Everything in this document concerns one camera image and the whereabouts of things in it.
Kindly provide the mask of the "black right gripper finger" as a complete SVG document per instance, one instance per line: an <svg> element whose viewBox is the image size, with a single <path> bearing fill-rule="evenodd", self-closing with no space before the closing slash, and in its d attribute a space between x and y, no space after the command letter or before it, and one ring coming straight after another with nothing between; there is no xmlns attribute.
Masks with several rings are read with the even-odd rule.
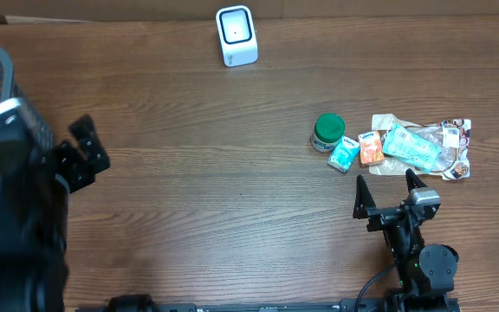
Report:
<svg viewBox="0 0 499 312"><path fill-rule="evenodd" d="M376 209L376 204L362 175L356 179L356 198L353 208L353 218L363 219L369 217L369 212Z"/></svg>
<svg viewBox="0 0 499 312"><path fill-rule="evenodd" d="M405 171L405 178L406 178L408 192L411 192L414 189L426 187L426 184L418 177L418 175L412 169L407 169Z"/></svg>

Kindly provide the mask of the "teal tissue pack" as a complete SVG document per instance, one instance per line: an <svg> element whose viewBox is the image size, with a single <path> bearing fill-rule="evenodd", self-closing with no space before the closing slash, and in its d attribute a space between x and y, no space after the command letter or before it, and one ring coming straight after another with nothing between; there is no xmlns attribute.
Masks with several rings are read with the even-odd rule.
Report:
<svg viewBox="0 0 499 312"><path fill-rule="evenodd" d="M384 154L426 173L432 171L442 152L440 146L423 139L399 124L393 124L386 133L382 150Z"/></svg>

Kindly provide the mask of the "blue Kleenex tissue pack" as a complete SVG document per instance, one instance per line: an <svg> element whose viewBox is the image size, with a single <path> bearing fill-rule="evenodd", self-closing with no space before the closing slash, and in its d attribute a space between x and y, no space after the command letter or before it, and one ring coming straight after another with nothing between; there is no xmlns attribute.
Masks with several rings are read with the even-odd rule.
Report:
<svg viewBox="0 0 499 312"><path fill-rule="evenodd" d="M358 141L342 136L338 145L329 155L327 163L340 172L348 172L359 152L360 143Z"/></svg>

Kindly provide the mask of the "orange white tissue pack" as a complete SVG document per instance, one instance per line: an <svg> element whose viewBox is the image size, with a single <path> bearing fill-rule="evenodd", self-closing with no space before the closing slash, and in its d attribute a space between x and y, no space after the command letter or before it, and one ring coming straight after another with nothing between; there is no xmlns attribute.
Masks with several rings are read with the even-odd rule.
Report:
<svg viewBox="0 0 499 312"><path fill-rule="evenodd" d="M358 142L360 143L360 163L363 166L379 165L385 160L381 138L377 131L360 134Z"/></svg>

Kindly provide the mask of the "beige plastic pouch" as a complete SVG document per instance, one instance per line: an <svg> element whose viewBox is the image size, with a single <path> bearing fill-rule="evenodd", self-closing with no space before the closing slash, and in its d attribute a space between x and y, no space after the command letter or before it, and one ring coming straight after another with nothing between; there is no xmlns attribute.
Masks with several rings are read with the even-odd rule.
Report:
<svg viewBox="0 0 499 312"><path fill-rule="evenodd" d="M382 146L386 133L393 124L399 124L410 132L441 147L437 163L431 172L422 172L418 168L408 165L388 154L385 160L369 168L375 175L403 175L407 169L416 174L439 176L444 180L465 179L470 176L470 161L468 149L471 135L471 120L453 119L442 120L438 123L419 125L406 120L400 120L393 114L375 114L372 117L372 130L381 135Z"/></svg>

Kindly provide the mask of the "green lid jar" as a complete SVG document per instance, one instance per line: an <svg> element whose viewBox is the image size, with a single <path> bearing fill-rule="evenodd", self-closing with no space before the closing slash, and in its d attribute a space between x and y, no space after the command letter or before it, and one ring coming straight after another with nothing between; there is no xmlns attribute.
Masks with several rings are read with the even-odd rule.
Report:
<svg viewBox="0 0 499 312"><path fill-rule="evenodd" d="M330 152L339 144L345 130L345 121L338 114L323 114L314 124L310 143L318 152Z"/></svg>

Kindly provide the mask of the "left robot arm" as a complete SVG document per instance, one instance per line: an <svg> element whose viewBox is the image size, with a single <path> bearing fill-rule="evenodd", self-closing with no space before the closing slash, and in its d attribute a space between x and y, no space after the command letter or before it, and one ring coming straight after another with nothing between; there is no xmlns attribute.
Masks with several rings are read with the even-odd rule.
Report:
<svg viewBox="0 0 499 312"><path fill-rule="evenodd" d="M0 102L0 311L63 311L68 197L110 166L92 118L56 144L20 98Z"/></svg>

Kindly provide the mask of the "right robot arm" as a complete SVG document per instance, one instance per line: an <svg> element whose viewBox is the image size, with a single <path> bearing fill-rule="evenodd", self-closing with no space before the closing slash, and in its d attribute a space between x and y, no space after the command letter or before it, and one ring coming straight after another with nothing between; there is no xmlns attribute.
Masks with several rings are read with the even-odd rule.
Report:
<svg viewBox="0 0 499 312"><path fill-rule="evenodd" d="M440 195L427 186L413 170L405 172L408 197L399 205L376 206L363 176L356 179L353 217L368 221L369 232L383 233L393 263L372 277L357 297L342 305L359 311L458 311L457 299L448 294L454 289L459 255L449 245L426 244L420 226L435 217L441 205ZM385 296L365 299L368 289L380 278L396 270L399 287Z"/></svg>

